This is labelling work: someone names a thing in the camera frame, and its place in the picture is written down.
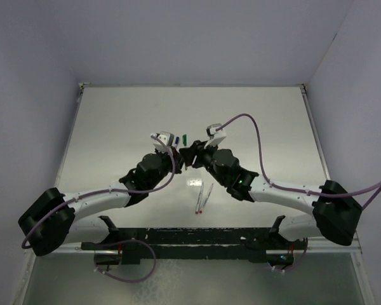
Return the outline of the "green pen cap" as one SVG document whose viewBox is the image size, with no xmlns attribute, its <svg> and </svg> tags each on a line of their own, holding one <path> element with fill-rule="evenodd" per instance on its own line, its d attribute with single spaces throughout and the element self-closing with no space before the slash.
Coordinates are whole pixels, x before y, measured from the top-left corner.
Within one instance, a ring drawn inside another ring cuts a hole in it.
<svg viewBox="0 0 381 305">
<path fill-rule="evenodd" d="M 182 135 L 182 143 L 184 146 L 187 146 L 187 135 L 186 134 Z"/>
</svg>

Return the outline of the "white pen purple end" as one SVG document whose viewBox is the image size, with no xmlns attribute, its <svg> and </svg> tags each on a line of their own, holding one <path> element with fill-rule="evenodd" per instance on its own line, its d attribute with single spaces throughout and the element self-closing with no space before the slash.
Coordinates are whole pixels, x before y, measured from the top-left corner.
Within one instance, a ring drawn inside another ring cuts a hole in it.
<svg viewBox="0 0 381 305">
<path fill-rule="evenodd" d="M 197 215 L 200 210 L 200 205 L 201 205 L 201 200 L 203 197 L 203 191 L 204 191 L 204 182 L 201 182 L 200 189 L 199 189 L 199 194 L 197 197 L 197 203 L 196 203 L 196 208 L 195 208 L 195 214 Z"/>
</svg>

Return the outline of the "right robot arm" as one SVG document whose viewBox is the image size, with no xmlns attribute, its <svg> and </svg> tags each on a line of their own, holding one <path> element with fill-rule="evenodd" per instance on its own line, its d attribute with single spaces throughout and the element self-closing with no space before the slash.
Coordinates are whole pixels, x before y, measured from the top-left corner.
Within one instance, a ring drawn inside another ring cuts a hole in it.
<svg viewBox="0 0 381 305">
<path fill-rule="evenodd" d="M 269 235 L 274 247 L 285 248 L 292 241 L 319 236 L 337 245 L 351 245 L 362 207 L 340 184 L 327 180 L 302 193 L 292 187 L 278 189 L 263 175 L 243 168 L 229 149 L 197 140 L 179 153 L 186 166 L 204 168 L 236 200 L 273 203 L 301 211 L 296 217 L 277 217 Z"/>
</svg>

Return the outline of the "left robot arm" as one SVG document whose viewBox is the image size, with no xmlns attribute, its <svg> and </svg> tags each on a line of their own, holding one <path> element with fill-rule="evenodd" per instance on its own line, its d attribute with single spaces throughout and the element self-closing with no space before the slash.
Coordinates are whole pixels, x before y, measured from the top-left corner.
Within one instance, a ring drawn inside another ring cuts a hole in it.
<svg viewBox="0 0 381 305">
<path fill-rule="evenodd" d="M 18 220 L 25 235 L 22 248 L 31 248 L 36 256 L 52 253 L 70 242 L 73 233 L 83 232 L 76 227 L 80 220 L 140 203 L 150 193 L 166 187 L 175 174 L 182 173 L 183 164 L 184 159 L 175 148 L 168 152 L 156 150 L 105 189 L 72 194 L 56 187 L 45 190 Z"/>
</svg>

